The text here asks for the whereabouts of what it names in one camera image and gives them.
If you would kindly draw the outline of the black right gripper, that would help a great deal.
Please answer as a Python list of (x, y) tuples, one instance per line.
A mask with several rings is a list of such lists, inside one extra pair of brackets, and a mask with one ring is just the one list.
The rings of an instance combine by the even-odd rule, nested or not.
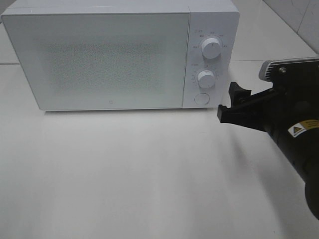
[(219, 105), (221, 123), (267, 132), (281, 149), (318, 149), (319, 87), (270, 88), (252, 94), (231, 82), (231, 107)]

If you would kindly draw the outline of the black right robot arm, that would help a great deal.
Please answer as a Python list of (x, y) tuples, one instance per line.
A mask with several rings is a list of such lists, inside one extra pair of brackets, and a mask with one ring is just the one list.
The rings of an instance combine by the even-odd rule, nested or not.
[(273, 86), (252, 94), (236, 82), (229, 87), (231, 106), (219, 105), (217, 117), (266, 132), (305, 183), (306, 203), (319, 217), (319, 87)]

